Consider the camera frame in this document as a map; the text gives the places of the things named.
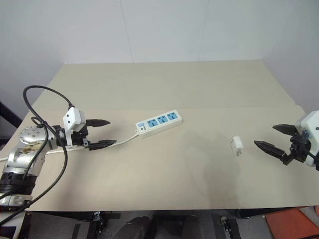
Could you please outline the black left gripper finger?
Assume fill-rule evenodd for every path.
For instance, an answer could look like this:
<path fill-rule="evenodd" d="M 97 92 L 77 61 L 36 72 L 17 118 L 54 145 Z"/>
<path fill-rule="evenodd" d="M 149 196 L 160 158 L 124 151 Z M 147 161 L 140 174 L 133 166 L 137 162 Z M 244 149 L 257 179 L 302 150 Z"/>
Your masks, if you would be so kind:
<path fill-rule="evenodd" d="M 89 142 L 88 148 L 89 150 L 103 149 L 115 144 L 116 142 L 117 142 L 116 140 L 110 140 L 110 139 L 100 140 L 96 143 Z"/>
<path fill-rule="evenodd" d="M 108 124 L 110 124 L 110 122 L 104 119 L 87 119 L 86 120 L 87 127 L 102 127 Z"/>

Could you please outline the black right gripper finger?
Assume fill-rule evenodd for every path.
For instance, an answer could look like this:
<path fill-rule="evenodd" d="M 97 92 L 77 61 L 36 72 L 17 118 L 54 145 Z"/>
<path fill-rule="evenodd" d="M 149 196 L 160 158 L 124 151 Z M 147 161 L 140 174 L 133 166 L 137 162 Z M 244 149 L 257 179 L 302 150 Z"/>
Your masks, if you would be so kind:
<path fill-rule="evenodd" d="M 275 147 L 273 144 L 270 144 L 265 141 L 255 140 L 254 143 L 256 146 L 261 149 L 266 154 L 269 154 L 277 159 L 282 160 L 285 157 L 285 151 Z"/>
<path fill-rule="evenodd" d="M 295 125 L 291 124 L 278 124 L 272 126 L 273 129 L 290 136 L 294 136 L 298 133 L 298 130 Z"/>

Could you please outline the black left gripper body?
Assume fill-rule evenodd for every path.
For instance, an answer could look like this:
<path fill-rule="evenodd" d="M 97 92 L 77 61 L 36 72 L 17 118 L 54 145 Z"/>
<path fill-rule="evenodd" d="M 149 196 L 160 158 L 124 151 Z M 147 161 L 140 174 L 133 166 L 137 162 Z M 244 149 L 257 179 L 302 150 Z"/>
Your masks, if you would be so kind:
<path fill-rule="evenodd" d="M 73 146 L 83 146 L 84 148 L 89 148 L 89 140 L 87 126 L 84 125 L 81 129 L 73 130 L 71 133 L 72 145 Z"/>

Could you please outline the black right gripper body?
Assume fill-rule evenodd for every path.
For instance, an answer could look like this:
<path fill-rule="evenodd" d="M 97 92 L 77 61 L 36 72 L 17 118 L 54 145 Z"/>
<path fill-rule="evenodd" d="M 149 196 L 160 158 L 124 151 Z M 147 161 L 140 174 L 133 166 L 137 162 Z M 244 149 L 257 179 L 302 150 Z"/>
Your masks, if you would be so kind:
<path fill-rule="evenodd" d="M 306 131 L 303 131 L 302 134 L 299 134 L 298 131 L 295 131 L 294 133 L 290 133 L 289 135 L 292 136 L 290 138 L 290 142 L 292 143 L 290 146 L 290 154 L 283 155 L 283 164 L 288 165 L 293 160 L 305 163 L 311 148 L 308 133 Z"/>

